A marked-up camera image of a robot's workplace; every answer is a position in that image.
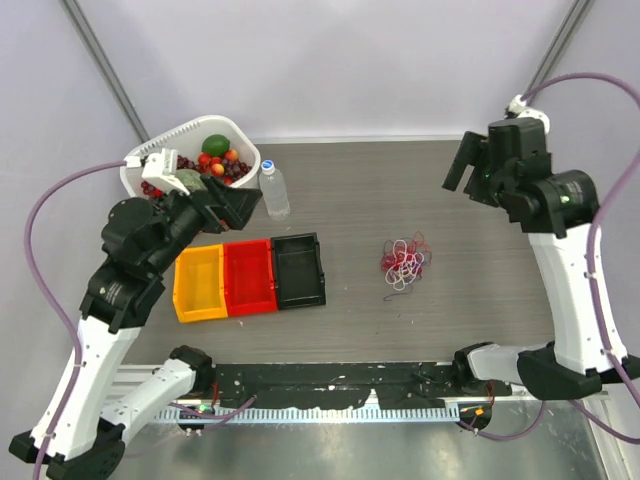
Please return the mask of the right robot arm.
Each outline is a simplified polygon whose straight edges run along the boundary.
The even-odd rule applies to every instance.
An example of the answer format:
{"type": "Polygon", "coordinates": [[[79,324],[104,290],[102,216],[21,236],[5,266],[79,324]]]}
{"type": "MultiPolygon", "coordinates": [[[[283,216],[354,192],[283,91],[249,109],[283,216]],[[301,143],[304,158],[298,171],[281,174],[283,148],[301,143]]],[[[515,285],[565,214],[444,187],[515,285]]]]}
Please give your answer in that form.
{"type": "Polygon", "coordinates": [[[460,349],[451,380],[472,395],[487,381],[521,385],[539,400],[578,400],[606,384],[639,376],[639,359],[621,341],[604,285],[591,295],[589,273],[599,266],[595,184],[581,170],[555,173],[542,121],[510,118],[485,135],[464,134],[443,187],[503,209],[526,234],[551,309],[554,338],[543,346],[482,342],[460,349]]]}

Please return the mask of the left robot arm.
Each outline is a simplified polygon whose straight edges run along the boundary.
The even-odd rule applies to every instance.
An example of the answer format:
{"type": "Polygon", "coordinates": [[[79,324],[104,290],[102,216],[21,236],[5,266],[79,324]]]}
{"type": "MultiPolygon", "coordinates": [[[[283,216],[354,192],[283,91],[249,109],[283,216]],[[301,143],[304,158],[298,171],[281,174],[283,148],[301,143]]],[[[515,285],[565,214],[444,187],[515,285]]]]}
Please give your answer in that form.
{"type": "Polygon", "coordinates": [[[111,209],[101,233],[106,259],[88,282],[78,323],[69,327],[73,352],[54,397],[38,424],[9,446],[33,464],[35,478],[106,479],[163,407],[211,391],[211,357],[180,346],[134,392],[105,403],[125,354],[165,290],[165,272],[198,234],[244,229],[261,198],[257,189],[232,188],[204,175],[198,189],[173,191],[162,204],[132,197],[111,209]]]}

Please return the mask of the green lime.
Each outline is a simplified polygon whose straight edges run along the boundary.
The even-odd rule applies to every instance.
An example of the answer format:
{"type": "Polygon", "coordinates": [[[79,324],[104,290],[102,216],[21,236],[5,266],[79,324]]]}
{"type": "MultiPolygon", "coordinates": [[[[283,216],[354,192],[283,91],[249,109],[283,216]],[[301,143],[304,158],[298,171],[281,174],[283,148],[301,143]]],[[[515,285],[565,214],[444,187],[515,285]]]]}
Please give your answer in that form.
{"type": "Polygon", "coordinates": [[[230,140],[222,134],[209,135],[201,145],[201,152],[211,157],[222,157],[230,150],[230,140]]]}

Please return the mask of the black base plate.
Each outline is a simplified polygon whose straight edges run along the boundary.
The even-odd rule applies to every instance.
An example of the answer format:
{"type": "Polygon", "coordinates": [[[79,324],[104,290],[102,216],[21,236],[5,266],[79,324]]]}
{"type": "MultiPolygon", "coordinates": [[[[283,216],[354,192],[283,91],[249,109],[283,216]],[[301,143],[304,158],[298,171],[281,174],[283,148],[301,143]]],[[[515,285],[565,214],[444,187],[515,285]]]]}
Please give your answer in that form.
{"type": "Polygon", "coordinates": [[[453,368],[433,362],[219,364],[212,387],[223,407],[383,410],[438,407],[461,394],[453,368]]]}

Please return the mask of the yellow plastic bin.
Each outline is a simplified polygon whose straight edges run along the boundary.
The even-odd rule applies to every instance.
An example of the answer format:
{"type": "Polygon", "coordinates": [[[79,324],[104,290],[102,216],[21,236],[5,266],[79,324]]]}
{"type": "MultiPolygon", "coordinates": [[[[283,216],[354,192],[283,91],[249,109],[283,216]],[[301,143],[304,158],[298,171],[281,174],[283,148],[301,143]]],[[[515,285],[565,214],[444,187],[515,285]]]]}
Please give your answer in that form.
{"type": "Polygon", "coordinates": [[[183,324],[228,317],[222,244],[187,248],[178,256],[173,305],[183,324]]]}

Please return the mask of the clear water bottle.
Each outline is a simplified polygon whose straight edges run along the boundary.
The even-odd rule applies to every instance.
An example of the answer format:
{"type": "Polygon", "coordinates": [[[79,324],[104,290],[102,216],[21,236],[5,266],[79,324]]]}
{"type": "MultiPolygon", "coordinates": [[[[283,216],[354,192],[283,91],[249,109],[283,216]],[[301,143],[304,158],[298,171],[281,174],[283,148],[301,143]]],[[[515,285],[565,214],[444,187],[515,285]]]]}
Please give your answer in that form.
{"type": "Polygon", "coordinates": [[[284,176],[272,160],[261,163],[259,186],[270,218],[285,220],[290,214],[290,204],[284,176]]]}

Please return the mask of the white plastic basket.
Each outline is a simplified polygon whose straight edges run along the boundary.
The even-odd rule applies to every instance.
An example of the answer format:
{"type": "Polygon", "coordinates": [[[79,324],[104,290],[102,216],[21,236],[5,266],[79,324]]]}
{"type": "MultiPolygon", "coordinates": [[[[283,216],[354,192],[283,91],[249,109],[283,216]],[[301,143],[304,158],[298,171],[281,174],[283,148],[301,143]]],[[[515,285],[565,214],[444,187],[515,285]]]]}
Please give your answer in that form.
{"type": "Polygon", "coordinates": [[[205,115],[158,135],[131,150],[125,156],[126,166],[120,168],[120,180],[129,197],[144,195],[142,184],[142,167],[139,163],[129,162],[130,157],[145,157],[161,151],[163,148],[176,150],[187,159],[197,162],[202,153],[204,140],[213,134],[221,134],[230,141],[230,147],[239,154],[239,160],[246,163],[249,172],[233,182],[233,188],[259,188],[259,172],[261,155],[256,146],[249,140],[238,125],[221,115],[205,115]]]}

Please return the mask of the red plastic bin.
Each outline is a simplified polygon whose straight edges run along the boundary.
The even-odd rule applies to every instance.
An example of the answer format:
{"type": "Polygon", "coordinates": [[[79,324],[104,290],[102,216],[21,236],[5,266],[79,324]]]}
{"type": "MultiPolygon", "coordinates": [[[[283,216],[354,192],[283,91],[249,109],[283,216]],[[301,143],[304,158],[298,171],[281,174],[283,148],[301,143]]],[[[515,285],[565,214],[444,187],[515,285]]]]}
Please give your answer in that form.
{"type": "Polygon", "coordinates": [[[225,243],[224,290],[230,317],[277,310],[269,239],[225,243]]]}

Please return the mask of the red cherry cluster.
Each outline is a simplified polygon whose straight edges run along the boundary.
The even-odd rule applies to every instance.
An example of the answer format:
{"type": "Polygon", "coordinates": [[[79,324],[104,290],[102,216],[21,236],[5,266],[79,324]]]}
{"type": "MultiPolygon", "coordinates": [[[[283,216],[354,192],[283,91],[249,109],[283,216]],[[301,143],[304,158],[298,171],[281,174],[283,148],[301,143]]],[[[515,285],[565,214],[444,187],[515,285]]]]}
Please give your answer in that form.
{"type": "Polygon", "coordinates": [[[200,173],[209,173],[217,177],[233,177],[234,167],[239,162],[239,154],[230,149],[221,156],[202,152],[198,156],[197,169],[200,173]]]}

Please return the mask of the green melon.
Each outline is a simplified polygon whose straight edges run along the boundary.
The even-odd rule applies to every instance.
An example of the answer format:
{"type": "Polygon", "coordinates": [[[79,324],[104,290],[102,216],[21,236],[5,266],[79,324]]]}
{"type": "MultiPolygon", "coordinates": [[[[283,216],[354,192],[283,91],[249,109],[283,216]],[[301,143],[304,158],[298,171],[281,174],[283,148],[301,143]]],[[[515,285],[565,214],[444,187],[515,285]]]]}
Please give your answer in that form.
{"type": "Polygon", "coordinates": [[[201,179],[201,174],[196,170],[180,169],[176,172],[175,176],[189,192],[206,189],[201,179]]]}

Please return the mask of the red grape bunch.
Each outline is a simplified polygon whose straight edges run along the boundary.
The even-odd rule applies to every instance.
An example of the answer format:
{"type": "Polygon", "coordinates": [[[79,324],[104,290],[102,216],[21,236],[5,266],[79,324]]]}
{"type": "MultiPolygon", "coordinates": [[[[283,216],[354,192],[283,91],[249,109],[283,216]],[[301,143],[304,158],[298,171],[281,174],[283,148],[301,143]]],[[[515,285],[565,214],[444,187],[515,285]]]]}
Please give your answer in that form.
{"type": "MultiPolygon", "coordinates": [[[[186,156],[179,155],[177,157],[177,169],[178,170],[180,170],[180,169],[193,169],[193,170],[198,171],[198,169],[197,169],[197,160],[198,160],[198,157],[196,159],[194,159],[194,160],[191,160],[190,158],[188,158],[186,156]]],[[[218,178],[219,180],[223,181],[226,185],[231,185],[232,183],[237,182],[237,181],[243,179],[245,176],[247,176],[249,171],[250,171],[249,165],[239,159],[239,162],[234,167],[235,175],[233,177],[217,177],[217,176],[214,176],[214,175],[213,176],[218,178]]]]}

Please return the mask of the black plastic bin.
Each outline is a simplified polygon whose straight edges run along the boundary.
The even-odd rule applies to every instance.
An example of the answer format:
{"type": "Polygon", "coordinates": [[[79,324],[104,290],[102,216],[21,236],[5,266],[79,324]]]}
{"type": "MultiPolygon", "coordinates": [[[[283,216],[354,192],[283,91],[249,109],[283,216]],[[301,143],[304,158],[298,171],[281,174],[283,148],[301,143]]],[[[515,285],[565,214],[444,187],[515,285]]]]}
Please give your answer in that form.
{"type": "Polygon", "coordinates": [[[325,305],[325,274],[317,233],[272,237],[270,241],[278,309],[325,305]]]}

